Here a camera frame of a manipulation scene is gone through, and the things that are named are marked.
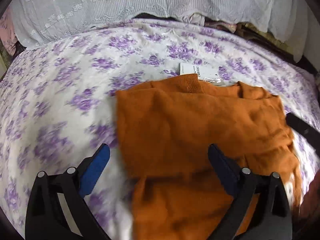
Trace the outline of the orange knit sweater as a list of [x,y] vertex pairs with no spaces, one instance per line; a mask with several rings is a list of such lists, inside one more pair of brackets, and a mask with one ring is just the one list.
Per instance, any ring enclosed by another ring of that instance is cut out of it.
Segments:
[[256,174],[278,172],[289,205],[302,198],[299,160],[280,97],[195,74],[119,90],[117,138],[132,194],[134,239],[206,239],[233,198],[208,160],[216,144]]

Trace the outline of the folded clothes under lace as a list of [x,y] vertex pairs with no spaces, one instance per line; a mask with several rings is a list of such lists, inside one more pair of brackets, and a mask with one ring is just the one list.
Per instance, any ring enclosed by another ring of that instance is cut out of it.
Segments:
[[246,40],[257,41],[259,44],[263,46],[270,47],[275,50],[281,50],[285,53],[293,54],[293,49],[290,48],[289,45],[287,45],[284,42],[281,42],[280,40],[277,40],[274,37],[274,35],[269,31],[266,33],[259,31],[251,23],[231,24],[223,21],[214,21],[205,17],[202,20],[200,20],[200,23],[193,22],[192,24],[223,30],[228,33],[238,35]]

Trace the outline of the white paper clothing tag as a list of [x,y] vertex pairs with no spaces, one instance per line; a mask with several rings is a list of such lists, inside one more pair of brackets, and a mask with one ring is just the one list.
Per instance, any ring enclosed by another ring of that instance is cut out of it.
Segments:
[[218,67],[205,67],[189,63],[180,63],[180,75],[196,74],[199,80],[213,85],[224,85],[223,78],[219,75]]

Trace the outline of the purple floral bed sheet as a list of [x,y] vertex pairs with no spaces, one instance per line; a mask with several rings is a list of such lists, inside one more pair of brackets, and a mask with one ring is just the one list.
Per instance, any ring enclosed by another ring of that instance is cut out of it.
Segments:
[[111,160],[86,202],[111,237],[131,238],[114,94],[176,76],[181,63],[213,68],[227,85],[263,87],[281,97],[285,112],[319,128],[314,77],[224,31],[134,20],[26,50],[1,81],[1,209],[19,234],[36,174],[62,173],[106,143]]

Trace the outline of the pink floral fabric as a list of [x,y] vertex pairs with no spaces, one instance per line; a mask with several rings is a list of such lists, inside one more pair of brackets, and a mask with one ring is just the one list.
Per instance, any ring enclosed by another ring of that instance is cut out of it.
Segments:
[[10,56],[13,56],[16,52],[16,42],[18,40],[14,31],[10,8],[7,8],[1,17],[0,31],[1,42],[4,48]]

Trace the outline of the white lace cover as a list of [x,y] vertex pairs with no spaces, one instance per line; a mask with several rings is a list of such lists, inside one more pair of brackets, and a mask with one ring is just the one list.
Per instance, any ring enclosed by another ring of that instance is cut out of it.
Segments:
[[284,42],[296,61],[308,33],[304,0],[12,0],[10,10],[15,34],[28,48],[143,13],[198,25],[205,18],[251,23]]

